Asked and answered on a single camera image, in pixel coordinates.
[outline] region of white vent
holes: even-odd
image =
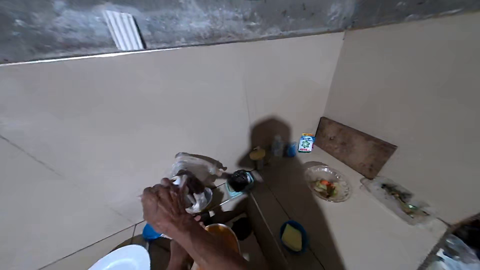
[[[115,45],[120,50],[144,49],[133,16],[116,11],[103,11]]]

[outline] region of beige tiled wall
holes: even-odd
[[[132,223],[0,139],[0,261],[38,269]]]
[[[457,222],[480,211],[480,13],[346,33],[325,115],[398,145],[380,175]]]
[[[138,196],[165,175],[177,152],[210,156],[232,172],[249,150],[251,123],[275,115],[292,126],[294,139],[314,131],[342,38],[0,67],[0,135],[55,172],[28,155],[13,160],[0,152],[19,162],[0,171],[8,205],[0,226],[12,241],[32,237],[14,247],[1,241],[5,269],[38,269],[142,221]],[[23,165],[27,160],[32,165]],[[34,213],[36,225],[22,212]]]

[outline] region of glass bowl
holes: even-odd
[[[317,180],[325,179],[336,186],[336,194],[327,197],[313,187]],[[318,197],[329,202],[343,202],[350,198],[352,187],[346,177],[337,170],[323,165],[309,167],[305,170],[305,180],[310,190]]]

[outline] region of beige countertop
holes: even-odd
[[[352,196],[334,203],[312,194],[302,178],[306,162],[321,162],[340,171],[353,188]],[[415,270],[447,228],[439,220],[417,226],[405,223],[360,189],[361,174],[318,147],[312,153],[285,158],[261,175],[288,218],[303,225],[309,252],[326,270]],[[292,256],[284,254],[287,260]]]

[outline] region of sponge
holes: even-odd
[[[283,231],[282,242],[293,251],[301,251],[301,232],[287,224]]]

